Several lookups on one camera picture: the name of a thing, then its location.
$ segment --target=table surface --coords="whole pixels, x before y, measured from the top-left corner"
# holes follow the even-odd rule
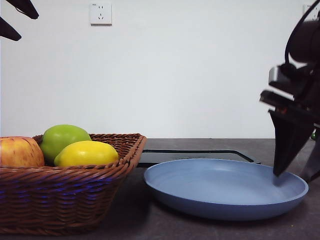
[[[287,169],[299,175],[315,142],[308,141]],[[272,166],[274,139],[149,139],[145,149],[236,150]],[[80,235],[1,235],[6,240],[319,240],[320,177],[309,184],[303,202],[271,219],[234,222],[190,216],[157,202],[143,181],[145,168],[136,168],[119,188],[98,229]]]

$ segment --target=woven basket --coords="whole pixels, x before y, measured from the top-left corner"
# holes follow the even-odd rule
[[[72,235],[96,228],[147,139],[136,134],[91,134],[114,146],[109,165],[0,167],[0,233]],[[42,136],[33,137],[38,144]]]

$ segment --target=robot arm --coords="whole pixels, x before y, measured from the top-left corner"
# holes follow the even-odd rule
[[[37,19],[39,14],[30,0],[7,0],[17,11],[27,15],[31,19]],[[21,35],[9,23],[0,17],[0,36],[18,41]]]
[[[294,28],[285,49],[285,63],[269,72],[269,85],[293,95],[293,100],[265,90],[260,100],[269,110],[275,128],[273,173],[279,176],[290,165],[315,129],[320,127],[320,20],[304,21],[320,2],[316,0]],[[296,69],[289,54],[306,65]],[[302,171],[312,181],[320,175],[320,142],[317,141]]]

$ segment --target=electrical socket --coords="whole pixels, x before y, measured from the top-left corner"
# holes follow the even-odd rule
[[[91,25],[112,25],[112,4],[96,2],[90,4]]]
[[[305,3],[303,5],[303,14],[311,7],[312,3]],[[315,6],[315,8],[309,13],[309,15],[306,17],[306,21],[311,21],[311,20],[317,20],[318,14],[319,14],[320,8],[319,6]]]

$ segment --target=cable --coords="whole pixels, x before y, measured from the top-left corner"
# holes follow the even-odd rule
[[[296,24],[296,26],[294,27],[292,33],[290,34],[290,37],[288,39],[288,42],[286,43],[285,46],[285,51],[284,51],[284,59],[285,59],[285,64],[288,65],[289,64],[289,47],[291,45],[292,39],[295,36],[296,32],[298,31],[298,29],[300,28],[301,24],[304,22],[304,20],[307,18],[307,16],[309,15],[309,13],[316,7],[316,5],[318,5],[318,3],[320,2],[320,0],[316,0],[310,7],[309,9],[304,13],[304,15],[301,17],[301,19],[299,20],[299,22]]]
[[[19,8],[15,7],[15,9],[16,9],[19,13],[22,13],[22,14],[24,14],[24,15],[28,16],[28,15],[27,15],[27,14],[25,14],[23,11],[21,11]]]

